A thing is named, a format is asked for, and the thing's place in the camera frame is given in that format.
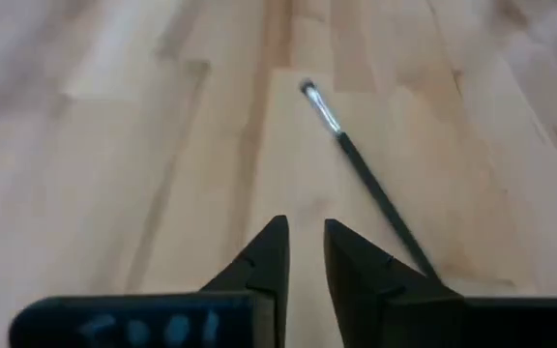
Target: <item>wood grain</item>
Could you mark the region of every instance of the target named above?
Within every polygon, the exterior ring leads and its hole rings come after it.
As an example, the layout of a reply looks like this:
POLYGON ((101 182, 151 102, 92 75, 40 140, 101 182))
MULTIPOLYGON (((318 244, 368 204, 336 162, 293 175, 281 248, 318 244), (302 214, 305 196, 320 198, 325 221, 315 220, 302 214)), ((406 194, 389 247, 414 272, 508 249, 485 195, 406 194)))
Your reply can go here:
POLYGON ((287 345, 339 347, 324 218, 413 263, 304 77, 447 284, 557 295, 557 1, 0 0, 0 346, 43 296, 194 290, 286 214, 287 345))

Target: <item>black stick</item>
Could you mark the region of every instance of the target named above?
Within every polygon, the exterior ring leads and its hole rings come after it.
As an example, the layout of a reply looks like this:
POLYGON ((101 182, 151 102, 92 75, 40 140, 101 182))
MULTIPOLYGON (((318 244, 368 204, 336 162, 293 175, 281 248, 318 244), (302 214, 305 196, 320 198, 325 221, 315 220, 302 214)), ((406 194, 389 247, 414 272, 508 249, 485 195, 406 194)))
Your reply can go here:
POLYGON ((368 192, 371 194, 371 196, 373 196, 373 199, 375 199, 375 202, 377 202, 377 206, 382 211, 390 225, 393 227, 396 235, 401 239, 403 245, 407 248, 416 264, 421 268, 426 276, 430 277, 431 279, 441 281, 440 277, 435 272, 435 269, 426 257, 425 252, 418 244, 418 241, 416 241, 416 238, 414 238, 414 235, 410 231, 409 227, 407 227, 407 225, 401 218, 401 215, 396 210, 393 202, 391 202, 386 192, 384 192, 382 187, 375 179, 375 176, 373 176, 373 174, 371 173, 370 169, 366 165, 365 160, 358 152, 358 149, 356 148, 354 143, 352 143, 349 136, 341 130, 340 125, 338 124, 335 117, 332 115, 330 108, 326 105, 326 103, 324 103, 321 94, 317 90, 315 84, 312 83, 312 81, 310 80, 305 80, 302 82, 300 89, 305 94, 305 96, 307 96, 313 107, 317 110, 319 115, 324 120, 328 129, 337 139, 340 148, 343 150, 343 152, 351 162, 363 184, 365 184, 366 188, 368 189, 368 192))

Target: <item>silver ferrule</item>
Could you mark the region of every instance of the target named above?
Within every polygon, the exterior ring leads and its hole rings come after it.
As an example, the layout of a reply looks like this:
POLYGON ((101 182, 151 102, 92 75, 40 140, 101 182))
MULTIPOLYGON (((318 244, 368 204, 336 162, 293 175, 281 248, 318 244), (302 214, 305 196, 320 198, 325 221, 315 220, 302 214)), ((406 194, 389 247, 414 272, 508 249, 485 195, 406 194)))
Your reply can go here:
POLYGON ((328 131, 331 131, 334 136, 341 135, 342 130, 340 129, 340 124, 330 110, 330 107, 324 102, 315 84, 307 79, 300 84, 300 89, 302 93, 307 96, 308 101, 315 111, 317 111, 317 114, 324 122, 328 131))

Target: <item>wooden floor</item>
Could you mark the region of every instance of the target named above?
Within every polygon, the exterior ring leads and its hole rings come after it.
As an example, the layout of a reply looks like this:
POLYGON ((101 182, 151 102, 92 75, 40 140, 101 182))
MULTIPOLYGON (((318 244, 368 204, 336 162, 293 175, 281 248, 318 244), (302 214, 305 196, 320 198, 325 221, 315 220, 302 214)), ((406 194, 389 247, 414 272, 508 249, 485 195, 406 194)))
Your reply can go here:
POLYGON ((287 214, 287 345, 339 347, 324 218, 411 260, 304 77, 453 289, 557 295, 557 0, 0 0, 0 346, 43 296, 194 290, 287 214))

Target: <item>black plastic piece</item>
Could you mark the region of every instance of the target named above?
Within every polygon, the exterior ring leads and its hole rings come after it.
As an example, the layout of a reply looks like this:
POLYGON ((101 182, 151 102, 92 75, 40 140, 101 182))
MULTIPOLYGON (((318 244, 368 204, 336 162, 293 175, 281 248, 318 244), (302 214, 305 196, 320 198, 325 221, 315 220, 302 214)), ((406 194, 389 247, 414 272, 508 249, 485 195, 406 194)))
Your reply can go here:
POLYGON ((275 217, 197 293, 39 301, 14 319, 10 345, 282 347, 289 275, 288 233, 286 217, 275 217))
POLYGON ((396 235, 401 239, 412 258, 414 258, 418 267, 420 267, 426 276, 431 279, 441 281, 438 274, 435 272, 433 265, 431 265, 431 262, 429 262, 429 259, 426 257, 425 252, 418 244, 418 241, 410 231, 409 227, 407 227, 403 221, 403 218, 401 218, 401 215, 396 210, 396 207, 393 202, 391 202, 391 199, 379 185, 373 173, 371 173, 365 163, 365 160, 360 155, 358 149, 354 143, 352 143, 349 136, 343 132, 337 137, 337 142, 347 158, 351 161, 354 169, 358 173, 358 176, 360 176, 371 196, 377 203, 377 206, 388 220, 388 223, 393 227, 396 235))
POLYGON ((557 347, 557 299, 465 299, 332 219, 324 247, 346 348, 557 347))

